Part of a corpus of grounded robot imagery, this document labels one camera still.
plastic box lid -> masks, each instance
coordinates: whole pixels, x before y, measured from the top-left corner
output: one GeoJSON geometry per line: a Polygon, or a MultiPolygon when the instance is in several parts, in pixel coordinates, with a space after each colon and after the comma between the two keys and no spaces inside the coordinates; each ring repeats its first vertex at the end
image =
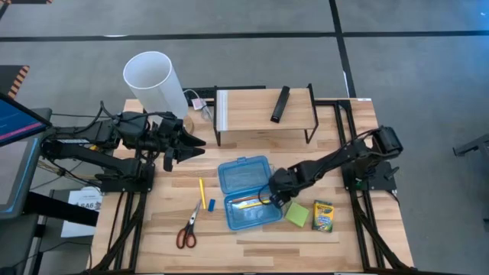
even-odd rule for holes
{"type": "MultiPolygon", "coordinates": [[[[268,184],[271,172],[265,156],[240,157],[236,161],[219,165],[218,172],[221,189],[227,194],[224,207],[231,230],[264,225],[282,219],[282,209],[271,204],[240,209],[243,205],[258,202],[258,199],[232,202],[234,199],[256,196],[258,191],[268,184]]],[[[264,187],[261,193],[270,194],[268,186],[264,187]]]]}

white tube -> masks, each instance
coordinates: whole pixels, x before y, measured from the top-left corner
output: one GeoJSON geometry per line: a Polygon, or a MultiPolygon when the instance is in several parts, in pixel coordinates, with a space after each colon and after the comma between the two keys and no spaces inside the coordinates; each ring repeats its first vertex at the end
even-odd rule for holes
{"type": "MultiPolygon", "coordinates": [[[[182,86],[165,54],[156,51],[140,53],[128,61],[122,74],[147,112],[170,111],[182,119],[186,116],[189,107],[182,86]]],[[[160,124],[161,117],[152,118],[160,124]]]]}

white paper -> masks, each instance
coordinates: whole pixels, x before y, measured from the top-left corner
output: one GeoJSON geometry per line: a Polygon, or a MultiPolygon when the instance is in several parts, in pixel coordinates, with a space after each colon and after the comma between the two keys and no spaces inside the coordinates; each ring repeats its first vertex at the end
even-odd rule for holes
{"type": "MultiPolygon", "coordinates": [[[[102,195],[94,187],[85,187],[80,191],[70,191],[68,203],[99,212],[100,206],[102,205],[102,195]]],[[[95,227],[93,226],[80,225],[67,221],[63,222],[63,229],[61,230],[62,238],[92,236],[94,234],[95,227]]]]}

computer screen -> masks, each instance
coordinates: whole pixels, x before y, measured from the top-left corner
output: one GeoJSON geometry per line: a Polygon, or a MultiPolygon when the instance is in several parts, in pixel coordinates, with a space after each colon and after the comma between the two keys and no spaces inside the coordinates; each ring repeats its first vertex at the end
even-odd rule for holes
{"type": "Polygon", "coordinates": [[[0,94],[0,147],[40,133],[50,122],[0,94]]]}

concrete floor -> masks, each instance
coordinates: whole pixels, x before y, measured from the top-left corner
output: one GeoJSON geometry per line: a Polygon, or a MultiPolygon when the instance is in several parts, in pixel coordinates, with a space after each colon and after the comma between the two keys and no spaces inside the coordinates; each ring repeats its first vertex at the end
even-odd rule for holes
{"type": "MultiPolygon", "coordinates": [[[[344,32],[489,30],[489,4],[482,0],[337,2],[344,32]]],[[[12,5],[0,20],[0,38],[281,31],[334,31],[329,2],[55,0],[12,5]]],[[[379,122],[394,127],[405,147],[394,163],[400,166],[398,196],[416,266],[486,274],[487,164],[477,153],[457,158],[452,147],[489,131],[489,37],[359,37],[345,43],[357,96],[374,100],[379,122]]],[[[146,50],[167,53],[183,86],[312,83],[316,97],[347,96],[334,37],[0,42],[0,64],[31,66],[18,96],[28,107],[93,114],[104,100],[115,112],[133,97],[121,77],[123,66],[146,50]]],[[[33,186],[52,178],[40,171],[33,186]]],[[[60,180],[38,191],[73,187],[60,180]]],[[[54,273],[56,262],[70,259],[80,263],[70,272],[80,271],[83,257],[83,247],[53,252],[42,273],[54,273]]]]}

